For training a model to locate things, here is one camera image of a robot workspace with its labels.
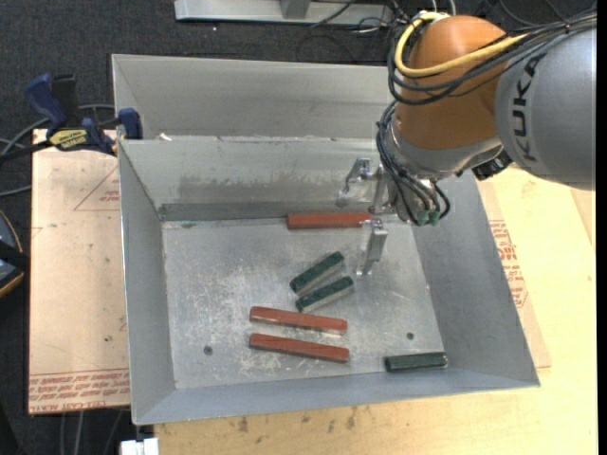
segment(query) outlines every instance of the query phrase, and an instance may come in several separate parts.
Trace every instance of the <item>clamp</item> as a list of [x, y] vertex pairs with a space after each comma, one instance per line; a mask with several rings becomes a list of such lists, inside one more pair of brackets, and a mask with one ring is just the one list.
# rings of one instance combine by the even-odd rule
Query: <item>clamp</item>
[[[46, 140], [24, 147], [16, 152], [0, 156], [0, 165], [20, 155], [28, 155], [48, 147], [62, 152], [90, 150], [116, 155], [116, 140], [105, 134], [92, 118], [80, 119], [80, 107], [76, 97], [76, 79], [73, 75], [51, 79], [49, 74], [35, 78], [26, 89], [29, 104], [48, 121]], [[118, 112], [120, 138], [143, 138], [137, 111], [124, 108]]]

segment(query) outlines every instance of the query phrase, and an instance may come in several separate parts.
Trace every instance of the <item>dark green bar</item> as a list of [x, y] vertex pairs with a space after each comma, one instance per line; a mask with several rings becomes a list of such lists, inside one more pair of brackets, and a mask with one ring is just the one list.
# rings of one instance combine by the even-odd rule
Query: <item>dark green bar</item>
[[319, 288], [318, 290], [313, 291], [309, 295], [305, 295], [301, 297], [299, 300], [295, 302], [295, 306], [300, 312], [306, 312], [309, 310], [313, 310], [317, 306], [323, 306], [327, 303], [340, 299], [344, 295], [349, 294], [354, 290], [354, 280], [350, 277], [343, 277], [337, 280], [336, 282], [332, 282], [327, 286]]
[[327, 256], [320, 263], [315, 264], [311, 268], [305, 270], [304, 273], [295, 277], [289, 284], [295, 293], [302, 293], [304, 290], [311, 288], [331, 273], [343, 263], [343, 255], [336, 251]]
[[448, 360], [445, 353], [425, 353], [411, 355], [393, 355], [384, 359], [390, 373], [412, 371], [415, 369], [444, 368]]

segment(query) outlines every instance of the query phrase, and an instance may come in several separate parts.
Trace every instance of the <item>yellow cable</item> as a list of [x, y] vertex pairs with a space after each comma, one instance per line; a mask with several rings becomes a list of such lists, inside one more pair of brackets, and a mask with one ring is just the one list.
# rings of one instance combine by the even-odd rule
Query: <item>yellow cable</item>
[[498, 42], [497, 44], [488, 45], [487, 47], [475, 50], [470, 54], [466, 54], [465, 56], [460, 56], [456, 59], [446, 61], [445, 63], [433, 65], [432, 67], [424, 67], [422, 69], [411, 69], [410, 67], [407, 67], [402, 62], [402, 53], [411, 35], [420, 25], [433, 22], [434, 20], [440, 20], [444, 17], [445, 14], [429, 11], [419, 15], [415, 20], [413, 20], [409, 24], [407, 28], [405, 28], [405, 31], [402, 33], [402, 35], [398, 39], [398, 42], [396, 43], [395, 49], [395, 66], [403, 76], [407, 76], [408, 78], [426, 78], [434, 74], [440, 74], [462, 64], [467, 64], [470, 61], [482, 60], [488, 58], [493, 54], [497, 54], [498, 52], [501, 52], [502, 50], [513, 46], [521, 39], [523, 39], [523, 37], [526, 35], [522, 34], [517, 35], [515, 37], [506, 37], [504, 40]]

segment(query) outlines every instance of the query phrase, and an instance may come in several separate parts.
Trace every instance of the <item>yellow label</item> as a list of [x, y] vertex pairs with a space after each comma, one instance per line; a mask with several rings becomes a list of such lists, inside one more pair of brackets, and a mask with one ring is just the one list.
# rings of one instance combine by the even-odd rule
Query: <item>yellow label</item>
[[65, 128], [55, 133], [48, 141], [53, 145], [62, 145], [62, 148], [69, 148], [86, 142], [86, 130], [84, 128]]
[[86, 143], [86, 136], [76, 136], [75, 138], [69, 139], [68, 141], [62, 141], [59, 146], [63, 149], [71, 148], [75, 145]]

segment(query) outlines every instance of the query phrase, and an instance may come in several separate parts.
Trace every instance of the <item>metal tray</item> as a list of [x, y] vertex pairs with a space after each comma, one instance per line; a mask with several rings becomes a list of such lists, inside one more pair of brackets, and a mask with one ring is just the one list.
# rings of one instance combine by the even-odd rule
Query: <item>metal tray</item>
[[[348, 319], [345, 336], [248, 321], [254, 305], [294, 310], [288, 282], [323, 255], [340, 250], [355, 273], [365, 227], [295, 231], [285, 216], [337, 210], [354, 160], [378, 163], [385, 69], [114, 56], [114, 73], [118, 108], [135, 107], [145, 131], [119, 153], [136, 424], [538, 385], [468, 173], [443, 182], [453, 207], [437, 227], [385, 218], [372, 274], [318, 311]], [[372, 194], [361, 186], [347, 209], [366, 210]], [[255, 352], [252, 332], [343, 345], [351, 360]], [[386, 355], [437, 350], [448, 368], [383, 367]]]

